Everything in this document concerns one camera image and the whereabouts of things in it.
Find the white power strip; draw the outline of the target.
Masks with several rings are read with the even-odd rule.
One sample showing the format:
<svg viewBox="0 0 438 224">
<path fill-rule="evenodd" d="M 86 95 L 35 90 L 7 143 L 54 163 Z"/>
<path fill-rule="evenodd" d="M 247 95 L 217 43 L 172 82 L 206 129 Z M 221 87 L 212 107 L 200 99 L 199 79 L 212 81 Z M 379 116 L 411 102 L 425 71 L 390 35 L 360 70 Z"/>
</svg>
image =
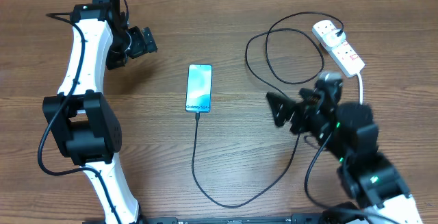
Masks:
<svg viewBox="0 0 438 224">
<path fill-rule="evenodd" d="M 361 70 L 364 68 L 365 63 L 346 39 L 342 44 L 332 49 L 328 48 L 323 42 L 322 37 L 331 31 L 340 32 L 340 29 L 336 28 L 336 26 L 334 26 L 330 20 L 319 21 L 312 27 L 314 36 L 318 39 L 328 54 L 334 59 L 345 76 L 357 76 L 360 78 Z"/>
</svg>

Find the blue Samsung Galaxy phone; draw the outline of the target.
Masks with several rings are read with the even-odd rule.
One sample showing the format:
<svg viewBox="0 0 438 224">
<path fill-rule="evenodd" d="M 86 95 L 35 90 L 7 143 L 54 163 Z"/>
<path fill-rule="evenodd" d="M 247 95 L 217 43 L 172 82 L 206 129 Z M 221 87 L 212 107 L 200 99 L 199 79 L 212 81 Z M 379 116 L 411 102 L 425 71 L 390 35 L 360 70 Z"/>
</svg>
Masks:
<svg viewBox="0 0 438 224">
<path fill-rule="evenodd" d="M 209 112 L 211 110 L 213 67 L 210 64 L 191 64 L 188 67 L 188 84 L 185 110 Z"/>
</svg>

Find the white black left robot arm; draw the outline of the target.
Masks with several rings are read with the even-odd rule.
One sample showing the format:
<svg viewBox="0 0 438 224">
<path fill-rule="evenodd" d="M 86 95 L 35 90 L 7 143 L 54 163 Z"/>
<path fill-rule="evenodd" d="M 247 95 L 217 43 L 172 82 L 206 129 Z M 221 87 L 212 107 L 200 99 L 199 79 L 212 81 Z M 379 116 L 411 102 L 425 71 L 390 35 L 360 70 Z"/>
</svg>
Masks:
<svg viewBox="0 0 438 224">
<path fill-rule="evenodd" d="M 103 223 L 146 222 L 120 163 L 121 125 L 103 94 L 107 70 L 157 51 L 149 28 L 130 26 L 129 12 L 120 9 L 126 4 L 91 0 L 71 12 L 47 15 L 72 26 L 73 44 L 57 94 L 43 99 L 48 125 L 38 146 L 38 165 L 53 176 L 84 173 L 103 207 Z"/>
</svg>

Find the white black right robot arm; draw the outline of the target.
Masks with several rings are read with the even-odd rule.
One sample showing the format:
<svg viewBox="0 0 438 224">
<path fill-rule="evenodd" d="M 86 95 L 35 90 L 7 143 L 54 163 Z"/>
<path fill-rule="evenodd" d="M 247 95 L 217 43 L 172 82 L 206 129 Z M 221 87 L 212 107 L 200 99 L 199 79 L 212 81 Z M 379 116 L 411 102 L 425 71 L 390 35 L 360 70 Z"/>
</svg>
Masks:
<svg viewBox="0 0 438 224">
<path fill-rule="evenodd" d="M 312 223 L 421 223 L 410 188 L 389 159 L 378 150 L 378 125 L 370 106 L 341 103 L 343 81 L 319 79 L 313 89 L 302 88 L 300 102 L 268 92 L 266 99 L 278 127 L 311 134 L 320 150 L 328 150 L 340 163 L 342 188 L 350 201 L 319 207 Z"/>
</svg>

